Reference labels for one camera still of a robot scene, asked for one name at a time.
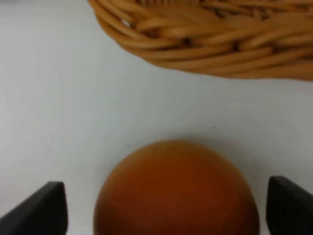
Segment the orange fruit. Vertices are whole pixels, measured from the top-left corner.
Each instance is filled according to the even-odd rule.
[[[240,171],[217,153],[158,142],[126,157],[104,183],[95,235],[257,235],[257,208]]]

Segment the white surface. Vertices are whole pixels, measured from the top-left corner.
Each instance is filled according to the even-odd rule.
[[[153,67],[102,32],[83,0],[0,0],[0,216],[64,181],[68,235],[92,233],[106,175],[147,143],[185,139],[229,158],[256,197],[267,180],[313,192],[313,83]]]

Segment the woven basket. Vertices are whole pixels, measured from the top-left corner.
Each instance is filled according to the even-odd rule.
[[[121,47],[168,69],[313,80],[313,0],[89,0]]]

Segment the round orange object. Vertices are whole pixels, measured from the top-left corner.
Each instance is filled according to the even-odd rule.
[[[151,144],[125,158],[95,208],[95,235],[258,233],[257,208],[239,170],[181,141]]]

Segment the wicker weave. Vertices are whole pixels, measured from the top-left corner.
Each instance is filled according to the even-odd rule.
[[[168,69],[313,80],[313,0],[89,0],[125,50]]]

